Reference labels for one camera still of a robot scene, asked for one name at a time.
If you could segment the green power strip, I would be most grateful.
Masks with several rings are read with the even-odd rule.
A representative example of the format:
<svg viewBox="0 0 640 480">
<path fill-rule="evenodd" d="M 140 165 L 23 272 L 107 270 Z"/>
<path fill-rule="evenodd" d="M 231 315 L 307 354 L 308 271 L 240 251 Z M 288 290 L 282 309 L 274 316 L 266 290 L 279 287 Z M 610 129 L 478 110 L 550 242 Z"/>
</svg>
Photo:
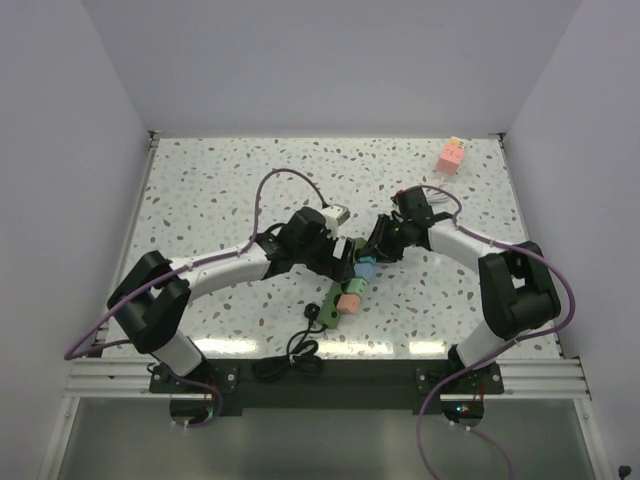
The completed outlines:
<svg viewBox="0 0 640 480">
<path fill-rule="evenodd" d="M 339 297 L 344 293 L 348 282 L 349 281 L 344 283 L 334 282 L 321 305 L 317 321 L 327 329 L 336 329 L 343 315 L 353 315 L 342 314 L 336 309 Z"/>
</svg>

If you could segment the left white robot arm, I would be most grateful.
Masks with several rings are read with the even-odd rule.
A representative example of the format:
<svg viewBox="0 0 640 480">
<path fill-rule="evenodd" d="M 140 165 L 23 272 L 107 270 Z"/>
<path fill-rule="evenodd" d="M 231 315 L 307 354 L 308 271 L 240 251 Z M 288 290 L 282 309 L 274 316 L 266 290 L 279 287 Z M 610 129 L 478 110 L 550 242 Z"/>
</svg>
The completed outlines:
<svg viewBox="0 0 640 480">
<path fill-rule="evenodd" d="M 285 274 L 295 265 L 336 282 L 350 279 L 353 243 L 334 255 L 339 227 L 349 216 L 340 205 L 303 207 L 284 225 L 209 255 L 168 259 L 151 251 L 112 293 L 110 315 L 138 353 L 166 365 L 183 391 L 196 392 L 206 383 L 207 368 L 204 354 L 179 330 L 188 304 L 226 287 Z"/>
</svg>

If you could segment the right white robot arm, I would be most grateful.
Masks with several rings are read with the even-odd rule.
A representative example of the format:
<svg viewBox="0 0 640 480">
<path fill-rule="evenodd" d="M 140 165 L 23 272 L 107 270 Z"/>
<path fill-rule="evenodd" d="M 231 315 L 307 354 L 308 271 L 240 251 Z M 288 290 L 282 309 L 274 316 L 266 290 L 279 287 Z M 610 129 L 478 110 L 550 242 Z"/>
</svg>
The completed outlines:
<svg viewBox="0 0 640 480">
<path fill-rule="evenodd" d="M 561 302 L 540 247 L 531 241 L 507 244 L 459 224 L 462 210 L 436 213 L 421 186 L 392 197 L 395 210 L 382 214 L 358 257 L 380 263 L 403 259 L 420 247 L 444 255 L 478 275 L 482 322 L 451 346 L 445 379 L 459 393 L 481 380 L 480 368 L 561 313 Z"/>
</svg>

